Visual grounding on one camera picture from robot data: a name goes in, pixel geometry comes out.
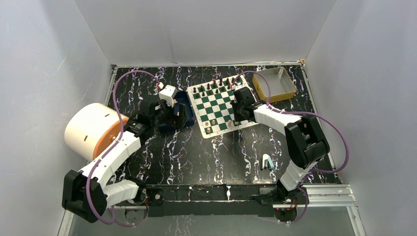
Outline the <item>green white chess board mat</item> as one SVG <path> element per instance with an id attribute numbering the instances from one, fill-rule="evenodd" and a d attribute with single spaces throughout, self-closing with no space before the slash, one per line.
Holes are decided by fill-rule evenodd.
<path id="1" fill-rule="evenodd" d="M 213 138 L 222 134 L 233 132 L 235 130 L 243 129 L 246 127 L 251 127 L 256 125 L 255 122 L 244 120 L 239 122 L 239 125 L 235 125 L 235 118 L 232 108 L 232 102 L 234 100 L 234 92 L 232 89 L 228 89 L 228 85 L 231 85 L 232 77 L 235 77 L 235 83 L 237 85 L 249 86 L 244 76 L 241 76 L 241 81 L 237 81 L 236 76 L 230 76 L 222 78 L 223 86 L 219 86 L 219 80 L 216 81 L 217 88 L 213 88 L 213 81 L 203 82 L 198 85 L 190 86 L 187 88 L 186 92 L 195 115 L 195 120 L 198 123 L 198 127 L 201 131 L 202 137 L 204 139 Z M 225 84 L 226 79 L 229 78 L 229 84 Z M 210 83 L 213 94 L 209 95 L 207 90 L 207 83 Z M 204 87 L 205 96 L 202 96 L 200 91 L 200 86 Z M 232 121 L 232 127 L 228 127 L 228 120 Z M 205 122 L 209 122 L 209 126 L 205 127 Z"/>

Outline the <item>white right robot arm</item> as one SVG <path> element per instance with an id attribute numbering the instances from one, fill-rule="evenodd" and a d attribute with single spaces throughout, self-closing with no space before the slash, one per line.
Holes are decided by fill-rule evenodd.
<path id="1" fill-rule="evenodd" d="M 290 203 L 296 198 L 296 189 L 302 179 L 330 151 L 317 118 L 274 111 L 257 101 L 247 86 L 233 86 L 232 91 L 234 100 L 231 104 L 236 121 L 267 125 L 285 136 L 291 160 L 277 182 L 277 198 L 284 204 Z"/>

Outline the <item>dark blue tin box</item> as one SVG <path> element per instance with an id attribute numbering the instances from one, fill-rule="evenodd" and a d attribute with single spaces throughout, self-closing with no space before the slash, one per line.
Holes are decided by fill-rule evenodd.
<path id="1" fill-rule="evenodd" d="M 185 114 L 187 115 L 187 120 L 185 122 L 184 128 L 193 126 L 195 124 L 195 116 L 188 97 L 188 93 L 186 91 L 177 92 L 175 95 L 175 100 L 178 103 L 185 105 Z M 158 130 L 160 133 L 167 133 L 175 131 L 176 128 L 173 125 L 162 124 L 158 126 Z"/>

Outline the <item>gold tin box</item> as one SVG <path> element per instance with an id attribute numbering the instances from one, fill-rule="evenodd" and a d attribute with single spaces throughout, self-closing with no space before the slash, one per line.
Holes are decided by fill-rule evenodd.
<path id="1" fill-rule="evenodd" d="M 283 67 L 266 69 L 253 75 L 252 83 L 262 101 L 266 101 L 270 95 L 269 102 L 278 102 L 294 97 L 297 88 L 288 72 Z"/>

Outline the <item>small white blue stapler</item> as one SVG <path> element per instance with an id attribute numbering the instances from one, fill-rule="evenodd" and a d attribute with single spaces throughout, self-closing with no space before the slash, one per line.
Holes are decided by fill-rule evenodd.
<path id="1" fill-rule="evenodd" d="M 262 156 L 262 165 L 261 169 L 268 169 L 273 170 L 274 169 L 274 163 L 272 161 L 272 158 L 268 154 L 263 154 Z"/>

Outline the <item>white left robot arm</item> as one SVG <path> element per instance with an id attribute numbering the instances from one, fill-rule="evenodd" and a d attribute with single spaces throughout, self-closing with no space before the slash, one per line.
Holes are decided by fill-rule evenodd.
<path id="1" fill-rule="evenodd" d="M 94 223 L 123 201 L 144 203 L 147 192 L 142 181 L 129 178 L 109 184 L 111 176 L 149 140 L 157 126 L 178 129 L 187 120 L 184 104 L 169 106 L 165 100 L 149 103 L 130 117 L 100 103 L 82 108 L 68 123 L 64 140 L 88 164 L 64 176 L 62 207 Z"/>

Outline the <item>white orange cylindrical appliance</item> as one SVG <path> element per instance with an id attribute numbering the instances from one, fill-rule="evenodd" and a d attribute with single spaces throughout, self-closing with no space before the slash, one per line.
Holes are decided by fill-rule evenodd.
<path id="1" fill-rule="evenodd" d="M 120 125 L 126 125 L 129 118 L 101 104 L 92 103 L 82 108 L 69 121 L 65 143 L 87 161 L 98 157 L 120 133 Z"/>

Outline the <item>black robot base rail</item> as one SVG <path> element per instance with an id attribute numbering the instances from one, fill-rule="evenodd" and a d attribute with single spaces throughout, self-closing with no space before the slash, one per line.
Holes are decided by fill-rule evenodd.
<path id="1" fill-rule="evenodd" d="M 287 191 L 278 184 L 148 185 L 139 194 L 117 206 L 144 209 L 149 217 L 254 215 L 290 224 L 309 204 L 304 187 Z"/>

